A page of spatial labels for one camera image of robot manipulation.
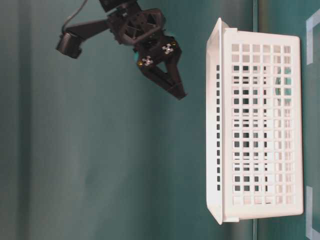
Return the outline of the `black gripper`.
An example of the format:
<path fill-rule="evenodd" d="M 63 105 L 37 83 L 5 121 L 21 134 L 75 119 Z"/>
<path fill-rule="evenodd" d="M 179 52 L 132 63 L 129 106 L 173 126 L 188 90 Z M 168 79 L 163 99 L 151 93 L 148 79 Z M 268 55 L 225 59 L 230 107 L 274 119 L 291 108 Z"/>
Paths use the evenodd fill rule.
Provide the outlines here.
<path fill-rule="evenodd" d="M 166 35 L 166 18 L 158 8 L 141 9 L 136 0 L 101 0 L 106 23 L 119 44 L 133 46 L 142 73 L 177 99 L 185 93 L 178 71 L 182 54 L 176 39 Z M 158 65 L 164 63 L 166 71 Z"/>

